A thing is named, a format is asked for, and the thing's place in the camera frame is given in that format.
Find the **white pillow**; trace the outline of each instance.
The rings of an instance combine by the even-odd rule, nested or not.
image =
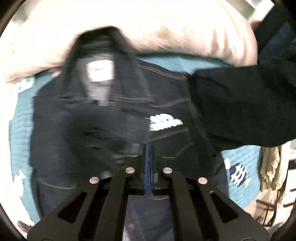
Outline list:
[[[63,64],[83,32],[116,26],[139,52],[171,51],[257,63],[248,22],[225,0],[41,0],[5,57],[6,81]]]

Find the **silver screw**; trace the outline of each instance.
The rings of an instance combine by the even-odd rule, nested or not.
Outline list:
[[[96,184],[96,183],[98,183],[99,182],[99,178],[98,177],[91,177],[90,179],[89,179],[89,182],[91,183],[91,184]]]
[[[128,174],[131,174],[131,173],[134,173],[134,172],[135,172],[135,169],[133,167],[128,167],[126,169],[126,173],[128,173]]]
[[[207,184],[207,179],[206,178],[204,178],[204,177],[200,177],[199,179],[198,179],[198,182],[200,183],[200,184]]]
[[[171,168],[169,168],[169,167],[165,167],[165,168],[163,169],[163,172],[166,173],[166,174],[170,174],[170,173],[173,172],[173,170],[172,170]]]

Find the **white logo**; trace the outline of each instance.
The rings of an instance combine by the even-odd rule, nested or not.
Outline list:
[[[159,131],[173,126],[183,125],[181,120],[174,119],[174,117],[168,114],[154,115],[146,119],[150,119],[150,131]]]
[[[238,187],[241,181],[244,179],[247,169],[241,163],[237,165],[235,169],[235,173],[230,176],[230,181]]]

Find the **blue quilt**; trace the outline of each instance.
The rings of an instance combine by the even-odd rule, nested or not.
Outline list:
[[[160,65],[166,69],[179,72],[192,73],[195,69],[217,68],[227,64],[216,59],[186,56],[186,55],[150,55],[141,56],[139,59]],[[11,166],[13,178],[18,175],[19,170],[25,175],[23,179],[24,194],[22,202],[28,211],[32,221],[37,223],[40,217],[34,204],[30,176],[32,168],[29,165],[30,137],[33,130],[33,97],[38,90],[53,79],[52,74],[44,71],[36,75],[36,83],[28,90],[21,92],[18,96],[17,106],[13,119],[10,122],[10,149]],[[241,208],[245,208],[260,192],[259,168],[261,165],[261,149],[258,146],[243,146],[235,150],[227,150],[222,153],[228,158],[231,168],[227,170],[229,196]],[[239,175],[236,180],[231,181],[230,171],[241,164],[244,180],[249,180],[248,186],[245,181],[237,186]]]

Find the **triangular cutout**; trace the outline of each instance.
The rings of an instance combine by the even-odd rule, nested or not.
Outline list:
[[[217,196],[216,193],[212,192],[211,198],[217,208],[217,211],[223,223],[228,223],[231,220],[238,218],[238,214],[225,202],[223,202],[221,198]]]
[[[75,200],[73,200],[58,214],[58,217],[67,221],[68,223],[74,223],[79,210],[86,198],[86,195],[86,192],[81,193]]]

